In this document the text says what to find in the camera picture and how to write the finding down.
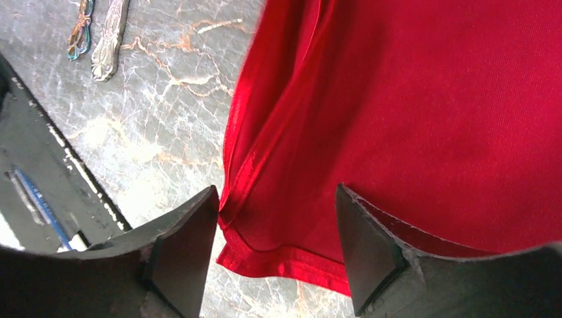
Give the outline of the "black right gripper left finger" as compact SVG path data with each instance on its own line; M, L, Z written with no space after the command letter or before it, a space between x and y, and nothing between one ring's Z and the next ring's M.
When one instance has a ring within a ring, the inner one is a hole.
M1 249L2 317L198 317L217 228L209 186L83 251Z

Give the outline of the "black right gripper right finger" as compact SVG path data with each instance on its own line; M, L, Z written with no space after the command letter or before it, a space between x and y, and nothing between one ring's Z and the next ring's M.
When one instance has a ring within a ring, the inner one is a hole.
M561 244L498 256L434 237L338 185L357 317L560 317Z

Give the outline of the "red cloth napkin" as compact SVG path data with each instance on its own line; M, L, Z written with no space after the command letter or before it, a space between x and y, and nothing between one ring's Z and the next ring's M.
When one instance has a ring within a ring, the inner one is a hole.
M225 131L217 262L348 294L345 184L433 254L561 240L560 1L267 1Z

